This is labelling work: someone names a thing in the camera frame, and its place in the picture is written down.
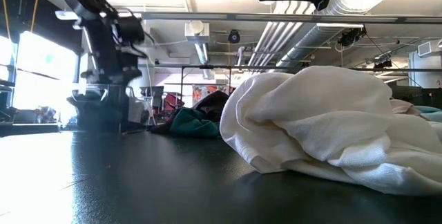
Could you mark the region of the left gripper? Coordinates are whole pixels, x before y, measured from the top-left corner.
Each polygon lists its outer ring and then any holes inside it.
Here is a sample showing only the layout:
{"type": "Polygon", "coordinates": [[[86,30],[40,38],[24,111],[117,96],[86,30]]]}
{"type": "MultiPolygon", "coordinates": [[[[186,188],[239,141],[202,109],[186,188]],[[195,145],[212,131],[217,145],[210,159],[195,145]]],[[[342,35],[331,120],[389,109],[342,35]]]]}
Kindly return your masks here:
{"type": "Polygon", "coordinates": [[[141,77],[142,72],[136,66],[123,67],[118,62],[116,42],[113,37],[112,24],[114,21],[101,18],[94,19],[81,17],[79,25],[86,31],[90,53],[93,57],[95,70],[86,70],[80,77],[88,84],[110,84],[112,82],[130,82],[141,77]]]}

